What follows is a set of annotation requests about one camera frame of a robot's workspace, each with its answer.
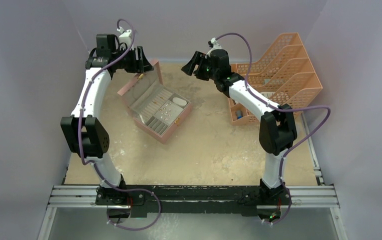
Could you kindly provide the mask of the pink jewelry box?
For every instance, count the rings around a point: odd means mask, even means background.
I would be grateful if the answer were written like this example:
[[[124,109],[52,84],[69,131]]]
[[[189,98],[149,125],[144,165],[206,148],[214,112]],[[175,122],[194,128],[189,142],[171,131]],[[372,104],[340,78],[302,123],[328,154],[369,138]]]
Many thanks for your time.
[[[192,103],[163,84],[157,59],[151,60],[150,63],[154,70],[135,74],[118,91],[118,95],[135,125],[164,144],[190,114]],[[180,107],[174,104],[174,97],[186,100],[187,105]],[[171,116],[162,113],[163,107],[167,105],[173,106],[174,113]]]

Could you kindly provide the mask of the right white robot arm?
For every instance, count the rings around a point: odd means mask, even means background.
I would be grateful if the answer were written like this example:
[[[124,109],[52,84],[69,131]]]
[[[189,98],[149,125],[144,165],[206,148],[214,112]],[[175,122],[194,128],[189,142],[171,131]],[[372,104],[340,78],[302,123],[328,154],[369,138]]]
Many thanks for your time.
[[[268,100],[249,85],[240,74],[232,71],[226,50],[215,49],[208,54],[196,51],[181,68],[199,80],[213,80],[216,88],[228,98],[248,109],[259,121],[259,143],[266,153],[262,187],[259,196],[265,203],[279,197],[277,187],[283,184],[286,155],[297,138],[291,107]]]

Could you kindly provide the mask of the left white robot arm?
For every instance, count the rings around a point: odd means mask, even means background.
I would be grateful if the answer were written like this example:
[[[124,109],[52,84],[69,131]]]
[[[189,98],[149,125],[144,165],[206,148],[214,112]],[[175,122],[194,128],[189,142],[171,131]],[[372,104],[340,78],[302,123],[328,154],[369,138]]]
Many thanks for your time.
[[[96,47],[85,62],[85,82],[75,108],[60,125],[72,153],[82,165],[91,165],[100,179],[100,190],[117,205],[123,204],[128,190],[121,173],[114,167],[108,149],[110,137],[99,117],[102,101],[110,81],[117,70],[133,74],[153,71],[143,48],[135,47],[135,31],[126,30],[120,35],[98,34]]]

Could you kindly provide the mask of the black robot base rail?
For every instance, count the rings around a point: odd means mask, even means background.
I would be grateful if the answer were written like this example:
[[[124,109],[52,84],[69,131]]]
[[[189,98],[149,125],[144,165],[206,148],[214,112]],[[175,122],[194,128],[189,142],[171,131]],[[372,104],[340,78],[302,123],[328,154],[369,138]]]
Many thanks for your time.
[[[130,185],[98,186],[96,205],[112,218],[145,218],[148,214],[240,214],[274,222],[289,211],[290,190],[283,185]]]

